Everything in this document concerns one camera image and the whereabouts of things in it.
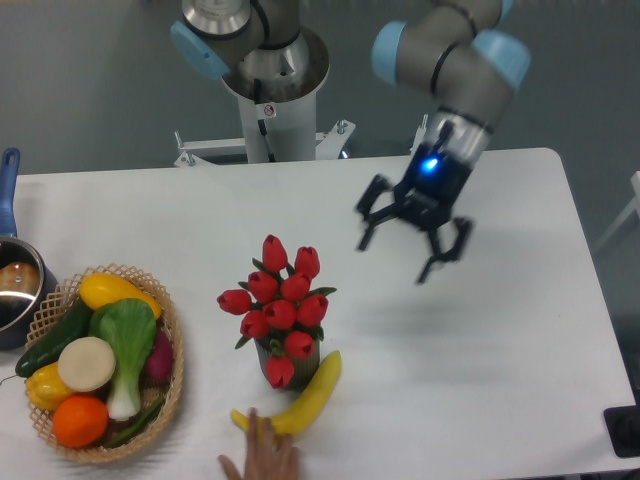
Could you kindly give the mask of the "bare human hand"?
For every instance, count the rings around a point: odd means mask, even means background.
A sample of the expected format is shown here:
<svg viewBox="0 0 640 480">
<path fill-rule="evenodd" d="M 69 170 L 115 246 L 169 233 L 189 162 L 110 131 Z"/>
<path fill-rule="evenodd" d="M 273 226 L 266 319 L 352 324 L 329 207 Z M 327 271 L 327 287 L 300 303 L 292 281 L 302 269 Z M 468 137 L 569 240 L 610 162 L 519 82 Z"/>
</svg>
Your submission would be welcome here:
<svg viewBox="0 0 640 480">
<path fill-rule="evenodd" d="M 248 412 L 246 456 L 243 472 L 226 455 L 217 457 L 227 479 L 294 480 L 300 478 L 300 453 L 291 435 L 278 438 L 271 421 Z"/>
</svg>

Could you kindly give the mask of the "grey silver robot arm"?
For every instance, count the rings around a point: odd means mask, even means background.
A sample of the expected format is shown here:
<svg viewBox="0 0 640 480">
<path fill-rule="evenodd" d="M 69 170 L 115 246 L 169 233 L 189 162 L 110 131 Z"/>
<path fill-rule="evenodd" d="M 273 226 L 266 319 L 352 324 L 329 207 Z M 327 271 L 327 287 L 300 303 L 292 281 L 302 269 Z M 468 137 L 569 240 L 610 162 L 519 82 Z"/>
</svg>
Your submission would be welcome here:
<svg viewBox="0 0 640 480">
<path fill-rule="evenodd" d="M 473 223 L 453 213 L 531 62 L 527 47 L 500 32 L 508 1 L 437 1 L 416 25 L 386 24 L 371 52 L 385 82 L 439 101 L 411 150 L 402 179 L 376 176 L 357 203 L 365 226 L 398 219 L 423 232 L 429 265 L 461 257 Z M 316 96 L 329 72 L 322 39 L 300 22 L 295 1 L 185 1 L 170 37 L 201 76 L 236 97 L 248 160 L 316 160 Z"/>
</svg>

